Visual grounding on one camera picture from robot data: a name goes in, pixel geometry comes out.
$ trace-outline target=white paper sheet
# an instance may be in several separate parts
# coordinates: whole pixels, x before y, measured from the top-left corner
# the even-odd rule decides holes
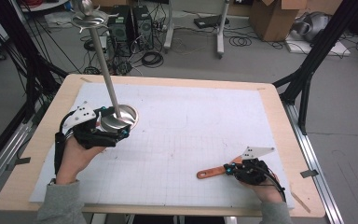
[[[120,104],[132,105],[139,122],[130,137],[98,155],[81,172],[85,203],[257,208],[260,201],[233,176],[199,180],[196,173],[227,163],[248,146],[275,147],[258,91],[115,85]],[[110,106],[104,84],[85,83],[74,103]],[[260,158],[286,188],[277,149]],[[51,148],[30,202],[43,202],[54,176]]]

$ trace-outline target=sleeve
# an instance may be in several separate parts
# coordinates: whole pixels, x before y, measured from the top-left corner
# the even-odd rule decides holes
[[[293,224],[287,203],[261,203],[260,224]]]
[[[86,224],[81,213],[84,204],[78,198],[78,181],[70,185],[48,185],[45,201],[37,212],[34,224]]]

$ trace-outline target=desk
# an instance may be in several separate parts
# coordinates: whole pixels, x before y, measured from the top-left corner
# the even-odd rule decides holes
[[[229,0],[224,0],[223,10],[221,15],[221,21],[226,20],[228,12]],[[173,36],[174,24],[172,20],[172,0],[169,0],[169,10],[168,10],[168,24],[167,24],[167,34],[165,35],[164,50],[165,53],[168,53],[168,49],[171,48],[172,36]],[[225,53],[224,43],[223,43],[223,30],[225,29],[225,23],[220,22],[216,40],[217,40],[217,54],[220,59],[222,59],[223,54]]]
[[[29,10],[26,7],[21,7],[21,10],[23,12],[29,12],[29,11],[42,11],[42,10],[47,10],[50,8],[54,8],[54,7],[58,7],[60,5],[65,4],[66,2],[68,2],[68,0],[59,0],[58,2],[52,2],[52,3],[48,3],[48,2],[43,2],[42,5],[38,6],[38,7],[30,7]]]
[[[276,89],[271,84],[225,82],[209,80],[170,79],[152,77],[112,77],[114,83],[129,85],[155,85],[219,88],[259,91],[265,107],[270,129],[286,175],[290,181],[296,208],[290,211],[293,217],[322,217],[324,207],[311,178],[302,178],[300,172],[308,170],[292,127],[282,107]],[[39,205],[29,203],[30,195],[39,176],[48,150],[54,142],[54,134],[61,119],[70,110],[77,93],[84,82],[103,82],[101,76],[71,75],[62,84],[48,112],[39,124],[34,137],[22,157],[31,157],[31,162],[15,167],[12,175],[0,193],[0,210],[35,211]],[[135,206],[135,205],[91,205],[84,212],[161,214],[161,215],[203,215],[203,216],[260,216],[259,211],[240,208],[198,208],[185,206]]]

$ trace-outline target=floor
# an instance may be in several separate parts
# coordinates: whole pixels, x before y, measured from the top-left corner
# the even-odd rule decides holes
[[[182,17],[175,25],[196,28],[192,23],[194,18],[194,15]],[[231,28],[248,26],[244,18],[229,19]],[[248,33],[252,29],[236,31]],[[50,35],[74,64],[84,69],[82,64],[89,59],[80,37],[88,32],[80,34],[76,28],[62,28],[51,30]],[[219,59],[214,35],[180,30],[175,31],[173,38],[172,50],[163,54],[161,67],[141,66],[129,76],[271,83],[295,72],[306,58],[304,54],[289,53],[285,46],[275,49],[269,43],[252,39],[250,46],[234,47],[229,44],[229,38],[225,38],[225,54]],[[48,38],[45,40],[53,63],[65,71],[74,71],[55,44]],[[354,40],[350,38],[342,43],[350,48],[355,46],[351,42]],[[317,70],[311,84],[307,130],[342,218],[352,224],[358,223],[358,51],[351,48],[350,52],[349,57],[342,59],[328,56]],[[10,60],[0,61],[0,133],[24,102],[22,86],[14,71]],[[6,171],[0,177],[0,189],[9,175]],[[0,212],[0,223],[31,223],[34,218],[35,213]],[[240,224],[259,220],[239,217]],[[328,223],[326,218],[293,220],[295,223]]]

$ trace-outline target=hand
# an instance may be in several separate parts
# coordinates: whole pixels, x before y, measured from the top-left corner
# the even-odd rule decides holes
[[[76,176],[84,170],[91,160],[105,150],[105,147],[83,148],[71,136],[65,143],[60,170],[57,173],[56,184],[67,185],[76,181]]]
[[[262,203],[282,203],[283,199],[274,184],[267,178],[260,185],[248,185],[240,182],[246,188],[252,189]]]

